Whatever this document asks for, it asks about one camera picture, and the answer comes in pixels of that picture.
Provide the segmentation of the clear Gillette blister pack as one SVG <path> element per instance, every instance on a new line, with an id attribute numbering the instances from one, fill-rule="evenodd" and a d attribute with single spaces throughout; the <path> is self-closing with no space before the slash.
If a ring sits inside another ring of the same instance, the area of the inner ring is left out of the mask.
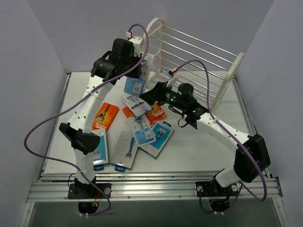
<path id="1" fill-rule="evenodd" d="M 156 141 L 155 134 L 152 131 L 150 123 L 145 114 L 139 117 L 129 117 L 128 122 L 138 147 L 142 147 Z"/>
<path id="2" fill-rule="evenodd" d="M 133 96 L 139 96 L 140 94 L 145 92 L 147 87 L 147 82 L 149 79 L 152 62 L 154 56 L 153 54 L 147 54 L 144 60 L 141 63 L 141 75 L 139 78 L 126 78 L 124 92 Z"/>

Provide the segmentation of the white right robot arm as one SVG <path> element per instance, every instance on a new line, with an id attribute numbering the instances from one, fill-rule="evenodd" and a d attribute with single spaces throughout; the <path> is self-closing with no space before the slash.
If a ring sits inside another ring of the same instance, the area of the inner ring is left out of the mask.
<path id="1" fill-rule="evenodd" d="M 188 83 L 181 84 L 174 92 L 167 82 L 158 82 L 139 97 L 150 105 L 168 104 L 178 109 L 187 125 L 207 133 L 234 154 L 233 166 L 220 171 L 210 183 L 212 193 L 221 195 L 227 187 L 240 181 L 251 183 L 271 164 L 264 138 L 259 134 L 243 133 L 216 118 L 194 98 L 193 91 L 193 86 Z"/>

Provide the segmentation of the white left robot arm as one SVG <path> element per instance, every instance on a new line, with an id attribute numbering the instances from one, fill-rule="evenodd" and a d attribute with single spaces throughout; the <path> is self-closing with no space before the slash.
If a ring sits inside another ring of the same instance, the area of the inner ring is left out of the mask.
<path id="1" fill-rule="evenodd" d="M 149 75 L 146 54 L 142 52 L 145 40 L 135 36 L 128 40 L 117 38 L 113 47 L 97 59 L 79 104 L 67 123 L 61 123 L 60 132 L 71 142 L 76 156 L 75 186 L 84 198 L 91 198 L 96 191 L 93 169 L 93 153 L 100 143 L 100 137 L 92 132 L 92 125 L 106 95 L 116 83 L 115 77 L 126 76 L 139 79 L 144 84 Z"/>

